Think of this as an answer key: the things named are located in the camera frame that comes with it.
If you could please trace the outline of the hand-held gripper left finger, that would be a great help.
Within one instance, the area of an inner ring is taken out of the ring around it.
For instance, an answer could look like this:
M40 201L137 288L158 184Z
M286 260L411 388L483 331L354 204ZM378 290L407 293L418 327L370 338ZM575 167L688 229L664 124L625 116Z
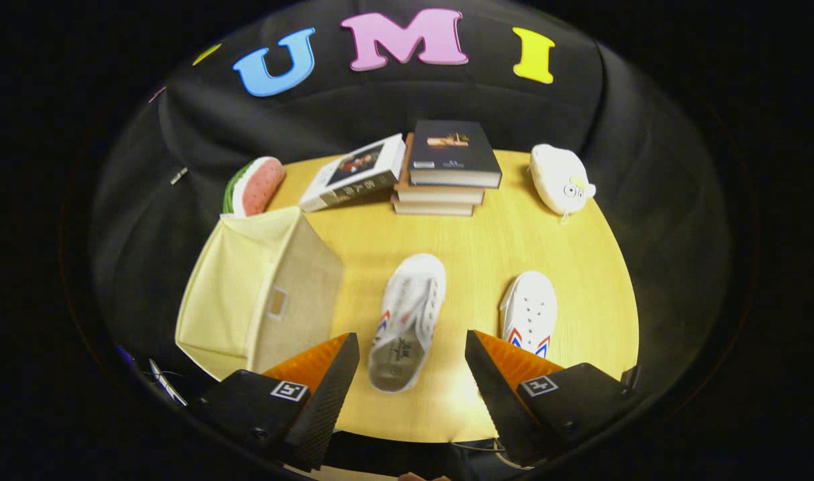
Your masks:
M196 400L196 418L258 458L317 470L359 359L349 332L263 373L238 369Z

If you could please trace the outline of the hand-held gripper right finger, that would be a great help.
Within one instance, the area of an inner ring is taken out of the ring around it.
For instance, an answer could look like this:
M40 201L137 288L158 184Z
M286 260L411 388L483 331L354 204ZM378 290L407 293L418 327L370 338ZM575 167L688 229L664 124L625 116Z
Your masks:
M508 457L521 465L586 444L642 402L590 363L563 368L481 331L467 332L464 356Z

